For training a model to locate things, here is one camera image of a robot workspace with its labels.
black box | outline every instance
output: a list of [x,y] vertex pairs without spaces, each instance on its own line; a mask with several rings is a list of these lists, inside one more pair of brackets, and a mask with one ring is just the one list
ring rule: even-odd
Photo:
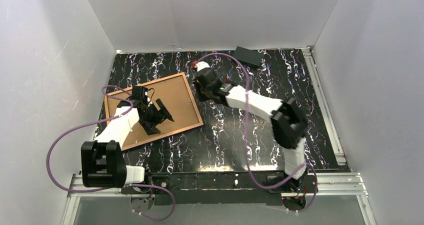
[[232,56],[241,64],[257,69],[261,65],[263,54],[258,51],[238,46]]

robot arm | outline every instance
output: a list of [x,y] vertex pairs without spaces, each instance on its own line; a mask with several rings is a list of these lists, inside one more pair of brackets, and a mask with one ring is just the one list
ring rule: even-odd
[[[222,82],[210,66],[204,62],[195,63],[194,85],[200,101],[213,100],[217,104],[237,109],[246,109],[246,90],[234,82]],[[265,97],[247,91],[248,111],[272,124],[275,141],[284,153],[284,173],[292,174],[296,167],[305,162],[305,133],[308,120],[300,111],[293,98],[288,101]],[[293,176],[299,180],[305,176],[306,167]]]
[[160,99],[156,104],[148,98],[148,89],[135,86],[128,98],[133,103],[121,101],[112,120],[94,141],[86,141],[81,147],[82,182],[85,187],[122,188],[145,180],[145,168],[125,165],[122,146],[133,126],[140,123],[148,135],[160,133],[156,125],[166,119],[174,121]]

black marble surface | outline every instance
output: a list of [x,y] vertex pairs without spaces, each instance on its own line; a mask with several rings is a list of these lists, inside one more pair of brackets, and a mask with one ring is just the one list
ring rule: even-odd
[[[249,69],[251,89],[271,98],[295,97],[309,119],[305,156],[316,169],[338,169],[329,135],[318,106],[305,59],[298,49],[260,50],[261,68]],[[193,86],[192,63],[208,52],[166,52],[117,54],[110,73],[109,85],[131,87],[147,81],[185,72],[204,126],[157,140],[124,152],[128,165],[147,166],[153,173],[242,172],[244,156],[243,117],[239,109],[199,102]],[[239,67],[226,57],[208,57],[222,79],[245,85]],[[105,117],[104,108],[100,114]],[[99,134],[106,124],[96,129]],[[284,155],[273,140],[271,125],[251,116],[247,140],[250,166],[256,171],[284,170]]]

corkboard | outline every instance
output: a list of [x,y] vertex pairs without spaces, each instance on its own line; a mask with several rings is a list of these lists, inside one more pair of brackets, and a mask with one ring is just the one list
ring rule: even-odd
[[[156,99],[162,100],[165,107],[171,113],[174,122],[168,119],[165,120],[156,126],[160,130],[160,133],[153,135],[147,135],[140,123],[137,123],[132,128],[132,132],[126,137],[122,150],[131,149],[203,125],[202,117],[200,116],[184,72],[139,84],[138,86],[148,89],[153,88],[153,102],[155,106],[159,109],[155,101]],[[132,89],[133,87],[128,87],[124,90],[131,93]],[[153,91],[150,90],[148,93],[149,98],[152,96],[152,93]],[[109,93],[109,95],[124,99],[128,97],[122,91],[114,91]],[[104,108],[107,118],[115,115],[118,103],[118,100],[104,96]]]

brown board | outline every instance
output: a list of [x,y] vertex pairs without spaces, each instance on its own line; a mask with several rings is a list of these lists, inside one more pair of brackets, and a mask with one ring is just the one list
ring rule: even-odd
[[[156,99],[162,100],[162,103],[171,113],[174,122],[168,119],[165,120],[156,126],[160,133],[153,135],[147,135],[140,123],[135,124],[132,132],[126,137],[122,150],[131,149],[203,125],[202,117],[184,72],[148,81],[137,86],[143,86],[148,89],[153,88],[154,95],[152,100],[155,106],[159,108],[156,105]],[[124,90],[131,93],[132,89],[133,87],[128,87]],[[152,93],[153,90],[148,92],[149,98],[151,98]],[[109,93],[109,95],[124,99],[128,98],[128,95],[122,91],[114,91]],[[107,118],[115,115],[118,103],[118,100],[104,96],[104,108]]]

